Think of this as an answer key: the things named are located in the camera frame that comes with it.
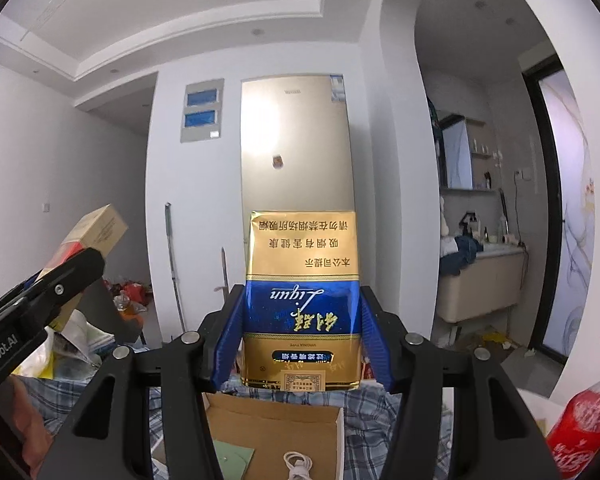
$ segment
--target ceiling trim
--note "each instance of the ceiling trim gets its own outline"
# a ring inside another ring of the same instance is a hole
[[[209,28],[279,18],[323,18],[325,0],[263,0],[195,12],[123,38],[80,61],[0,15],[0,43],[76,82],[142,49]]]
[[[41,40],[5,15],[0,14],[0,43],[75,81],[79,63],[53,45]]]
[[[155,66],[126,75],[78,97],[74,100],[74,107],[89,112],[112,99],[155,86],[157,77],[158,68]]]
[[[113,43],[78,66],[76,79],[149,46],[208,28],[277,18],[321,18],[319,0],[265,0],[196,12],[147,28]]]

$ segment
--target glass door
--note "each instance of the glass door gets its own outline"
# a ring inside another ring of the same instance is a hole
[[[554,134],[562,197],[557,284],[542,344],[568,357],[589,290],[594,242],[594,184],[580,110],[564,70],[539,82]]]

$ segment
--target blue gripper pad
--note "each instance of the blue gripper pad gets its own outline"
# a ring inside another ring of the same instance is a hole
[[[216,343],[216,355],[214,356],[214,372],[211,382],[216,390],[220,389],[222,383],[229,379],[231,369],[234,366],[235,357],[238,353],[240,340],[242,339],[242,312],[244,310],[244,289],[240,297],[235,301],[233,310],[224,325],[222,334]]]
[[[376,381],[382,384],[386,391],[390,392],[394,387],[394,377],[391,374],[389,347],[384,341],[384,337],[378,326],[377,313],[369,305],[364,293],[360,294],[360,307],[360,314],[362,315],[362,343],[371,361],[371,368],[374,371]]]

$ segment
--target blue panel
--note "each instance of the blue panel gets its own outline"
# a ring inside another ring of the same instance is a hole
[[[204,90],[187,94],[187,106],[200,106],[218,101],[218,90]]]
[[[333,361],[333,352],[315,349],[312,349],[311,353],[308,353],[308,350],[274,350],[271,358],[279,363],[330,363]]]
[[[224,326],[224,331],[216,345],[215,367],[211,378],[212,383],[218,390],[222,383],[229,379],[231,369],[235,363],[238,346],[242,339],[242,313],[244,309],[244,292],[235,302],[234,311]]]
[[[360,307],[362,314],[362,343],[371,361],[371,369],[374,371],[376,381],[382,384],[386,391],[391,391],[394,387],[394,377],[391,374],[389,348],[384,338],[382,338],[376,317],[371,312],[371,308],[363,294],[360,294]]]
[[[192,114],[185,114],[184,116],[184,127],[189,128],[191,126],[207,126],[208,124],[216,124],[216,111],[206,110],[204,112],[195,112]]]
[[[247,280],[244,331],[294,334],[296,311],[316,316],[335,315],[329,334],[360,333],[360,282],[260,282]],[[302,334],[320,335],[314,322]]]

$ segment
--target white cable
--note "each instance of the white cable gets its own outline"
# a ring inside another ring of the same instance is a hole
[[[289,468],[289,480],[311,480],[309,469],[314,464],[307,455],[297,451],[287,451],[284,456],[285,464]]]

